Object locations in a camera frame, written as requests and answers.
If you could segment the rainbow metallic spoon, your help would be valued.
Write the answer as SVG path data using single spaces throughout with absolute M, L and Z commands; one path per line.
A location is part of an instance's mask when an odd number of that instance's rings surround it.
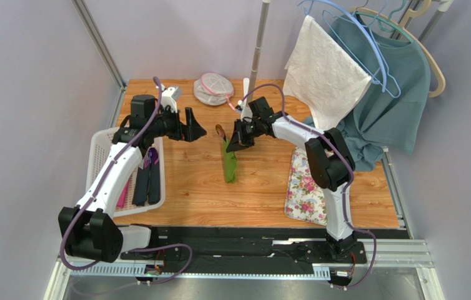
M 227 141 L 226 132 L 224 131 L 224 128 L 223 128 L 220 124 L 216 124 L 215 129 L 216 129 L 217 135 L 218 135 L 223 141 Z

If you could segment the green paper napkin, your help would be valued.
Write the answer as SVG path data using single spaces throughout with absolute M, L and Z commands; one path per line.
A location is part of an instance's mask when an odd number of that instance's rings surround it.
M 223 157 L 223 170 L 224 180 L 226 183 L 236 182 L 236 170 L 238 166 L 235 152 L 227 152 L 229 142 L 226 140 L 222 141 L 222 157 Z

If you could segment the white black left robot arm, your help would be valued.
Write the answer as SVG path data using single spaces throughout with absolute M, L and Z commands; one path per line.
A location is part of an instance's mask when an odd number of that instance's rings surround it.
M 62 241 L 60 257 L 69 269 L 77 266 L 67 257 L 113 263 L 121 253 L 145 249 L 151 240 L 148 226 L 119 227 L 112 220 L 117 202 L 130 176 L 144 163 L 148 149 L 157 138 L 192 142 L 207 134 L 196 121 L 191 107 L 185 108 L 186 122 L 180 111 L 165 102 L 166 97 L 150 94 L 134 96 L 131 113 L 113 135 L 103 169 L 86 194 L 74 207 L 64 207 L 58 215 Z

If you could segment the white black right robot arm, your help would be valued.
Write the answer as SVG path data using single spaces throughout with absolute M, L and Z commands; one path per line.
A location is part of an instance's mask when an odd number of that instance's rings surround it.
M 327 210 L 326 251 L 333 260 L 348 256 L 356 244 L 349 226 L 349 184 L 355 164 L 338 129 L 327 131 L 308 126 L 283 112 L 274 112 L 264 97 L 248 105 L 250 116 L 234 123 L 227 152 L 254 146 L 254 139 L 272 136 L 303 149 L 312 179 L 322 189 Z

